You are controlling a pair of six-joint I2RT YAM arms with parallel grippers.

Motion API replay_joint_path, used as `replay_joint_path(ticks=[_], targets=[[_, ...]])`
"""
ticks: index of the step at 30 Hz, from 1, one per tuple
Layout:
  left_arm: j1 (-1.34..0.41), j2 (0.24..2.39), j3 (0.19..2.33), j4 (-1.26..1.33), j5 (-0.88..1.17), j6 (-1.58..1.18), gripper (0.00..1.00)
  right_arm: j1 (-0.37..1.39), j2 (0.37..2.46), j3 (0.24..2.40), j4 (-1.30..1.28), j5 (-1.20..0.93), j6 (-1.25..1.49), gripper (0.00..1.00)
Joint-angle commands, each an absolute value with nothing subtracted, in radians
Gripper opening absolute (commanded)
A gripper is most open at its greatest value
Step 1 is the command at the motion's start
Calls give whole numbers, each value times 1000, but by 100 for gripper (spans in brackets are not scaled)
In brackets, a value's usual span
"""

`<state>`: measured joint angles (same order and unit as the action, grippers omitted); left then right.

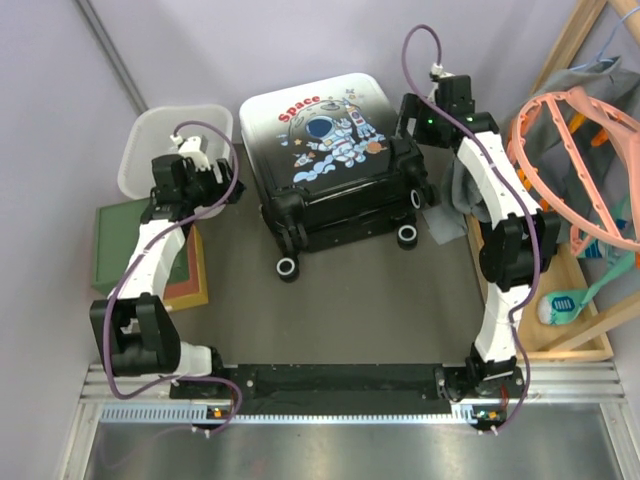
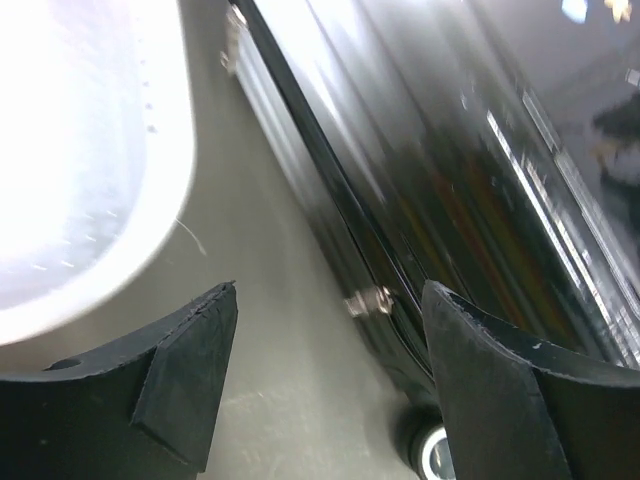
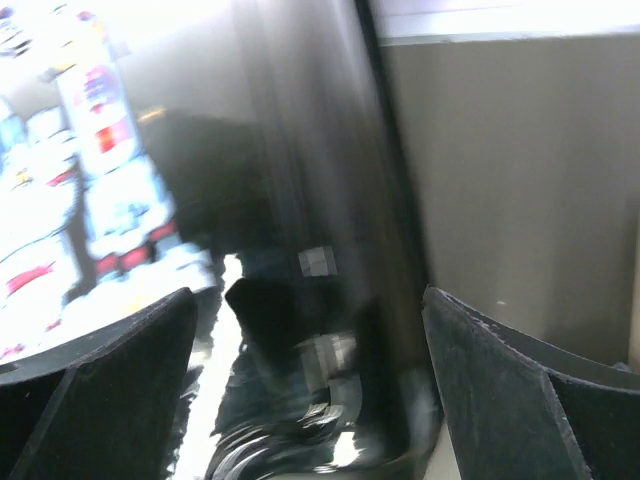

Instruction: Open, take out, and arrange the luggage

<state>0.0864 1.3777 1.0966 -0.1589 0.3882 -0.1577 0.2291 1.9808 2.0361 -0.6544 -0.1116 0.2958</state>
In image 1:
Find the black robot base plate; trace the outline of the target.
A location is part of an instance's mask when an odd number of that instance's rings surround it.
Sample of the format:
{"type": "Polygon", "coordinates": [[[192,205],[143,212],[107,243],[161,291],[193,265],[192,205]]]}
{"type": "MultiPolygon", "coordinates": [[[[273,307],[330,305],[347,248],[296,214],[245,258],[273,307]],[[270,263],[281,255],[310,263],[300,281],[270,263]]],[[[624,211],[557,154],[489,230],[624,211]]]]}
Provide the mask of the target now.
{"type": "Polygon", "coordinates": [[[240,364],[223,377],[240,387],[244,415],[436,414],[449,410],[448,398],[495,398],[500,389],[441,364],[240,364]]]}

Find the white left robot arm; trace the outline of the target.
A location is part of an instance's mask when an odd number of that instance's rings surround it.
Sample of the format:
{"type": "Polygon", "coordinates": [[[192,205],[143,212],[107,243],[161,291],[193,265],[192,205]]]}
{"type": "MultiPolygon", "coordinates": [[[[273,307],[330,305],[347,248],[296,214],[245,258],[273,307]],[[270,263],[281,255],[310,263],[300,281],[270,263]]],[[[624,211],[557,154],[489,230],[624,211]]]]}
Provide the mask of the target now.
{"type": "Polygon", "coordinates": [[[166,154],[152,162],[155,184],[140,217],[138,241],[121,279],[89,317],[112,394],[120,400],[140,395],[121,391],[119,377],[154,376],[156,382],[208,378],[215,351],[180,339],[164,304],[174,261],[193,223],[242,196],[235,156],[196,164],[190,154],[166,154]]]}

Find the white plastic basket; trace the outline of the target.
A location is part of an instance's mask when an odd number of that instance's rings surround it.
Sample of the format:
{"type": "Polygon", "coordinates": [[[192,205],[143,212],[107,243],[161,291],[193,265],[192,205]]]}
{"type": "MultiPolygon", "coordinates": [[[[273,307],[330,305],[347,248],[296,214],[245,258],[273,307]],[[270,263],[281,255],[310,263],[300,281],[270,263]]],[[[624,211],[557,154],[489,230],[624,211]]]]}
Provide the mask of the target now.
{"type": "MultiPolygon", "coordinates": [[[[220,105],[164,106],[146,111],[134,122],[125,146],[117,177],[120,190],[131,199],[149,200],[150,191],[155,185],[152,160],[162,155],[178,154],[170,136],[198,135],[208,140],[207,155],[217,179],[222,178],[220,168],[214,165],[217,160],[224,160],[233,172],[231,186],[220,199],[224,201],[238,181],[234,177],[237,168],[231,159],[232,130],[232,114],[220,105]]],[[[147,223],[155,219],[166,219],[178,222],[193,215],[150,215],[148,203],[142,221],[147,223]]]]}

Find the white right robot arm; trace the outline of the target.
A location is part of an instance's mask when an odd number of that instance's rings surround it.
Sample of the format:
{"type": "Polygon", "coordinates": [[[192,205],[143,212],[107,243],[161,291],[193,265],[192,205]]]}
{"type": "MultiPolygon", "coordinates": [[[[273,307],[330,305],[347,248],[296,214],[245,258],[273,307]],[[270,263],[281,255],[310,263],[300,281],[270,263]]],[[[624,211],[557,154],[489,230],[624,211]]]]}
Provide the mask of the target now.
{"type": "Polygon", "coordinates": [[[426,99],[403,99],[398,129],[417,143],[445,148],[478,187],[489,220],[478,255],[487,282],[483,322],[466,364],[466,384],[489,392],[517,372],[516,336],[525,305],[556,252],[561,222],[526,191],[487,112],[476,112],[467,75],[434,73],[426,99]]]}

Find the white black space suitcase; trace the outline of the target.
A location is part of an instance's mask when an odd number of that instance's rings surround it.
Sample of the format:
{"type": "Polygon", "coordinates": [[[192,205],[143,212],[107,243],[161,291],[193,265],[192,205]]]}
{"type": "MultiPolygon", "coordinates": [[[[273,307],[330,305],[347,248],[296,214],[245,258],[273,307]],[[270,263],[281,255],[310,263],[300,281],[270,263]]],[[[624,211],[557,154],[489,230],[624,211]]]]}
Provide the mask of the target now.
{"type": "Polygon", "coordinates": [[[299,256],[387,233],[411,250],[417,214],[434,199],[423,154],[397,130],[379,83],[350,73],[263,93],[239,108],[261,217],[284,282],[299,256]]]}

